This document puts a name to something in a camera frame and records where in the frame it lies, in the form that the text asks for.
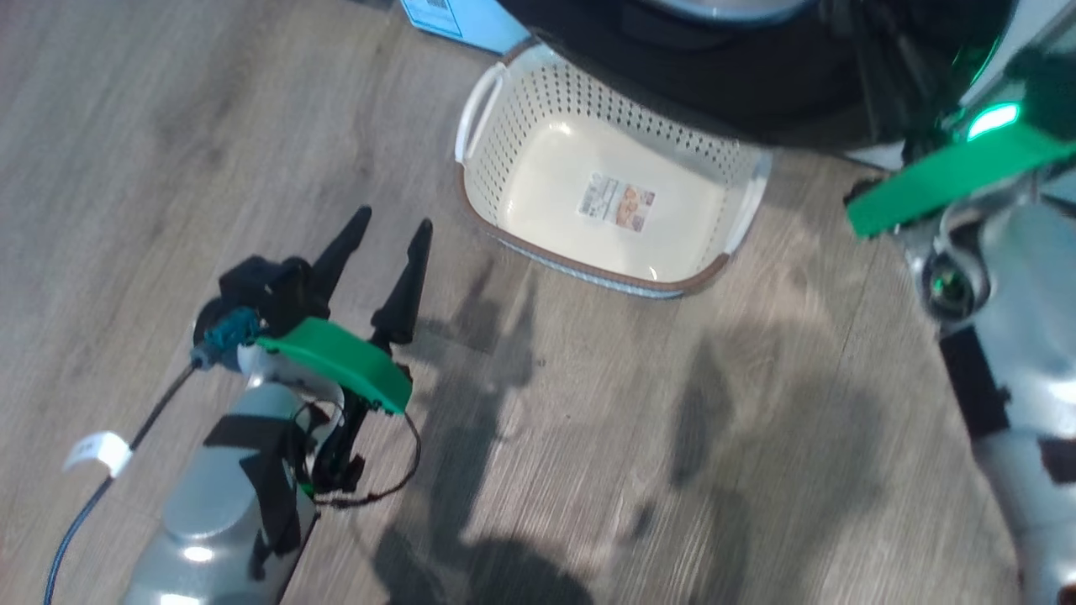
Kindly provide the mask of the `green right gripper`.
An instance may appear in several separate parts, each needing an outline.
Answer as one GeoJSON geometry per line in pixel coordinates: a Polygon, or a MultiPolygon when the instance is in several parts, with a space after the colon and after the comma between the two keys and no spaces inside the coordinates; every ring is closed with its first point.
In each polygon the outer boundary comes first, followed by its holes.
{"type": "Polygon", "coordinates": [[[983,108],[951,145],[851,196],[847,219],[872,238],[1016,175],[1073,156],[1072,99],[1025,99],[983,108]]]}

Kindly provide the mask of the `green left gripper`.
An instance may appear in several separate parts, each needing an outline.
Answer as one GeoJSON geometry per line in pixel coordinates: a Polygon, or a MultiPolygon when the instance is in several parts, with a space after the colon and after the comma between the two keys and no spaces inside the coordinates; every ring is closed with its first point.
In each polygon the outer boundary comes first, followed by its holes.
{"type": "MultiPolygon", "coordinates": [[[[329,245],[311,265],[309,291],[330,300],[346,261],[362,245],[372,208],[360,206],[329,245]]],[[[393,344],[411,344],[416,330],[420,299],[425,287],[433,245],[433,222],[423,219],[407,249],[407,264],[386,302],[372,315],[370,342],[322,318],[305,318],[280,337],[261,334],[255,344],[309,369],[373,403],[390,416],[404,416],[414,383],[390,353],[393,344]]]]}

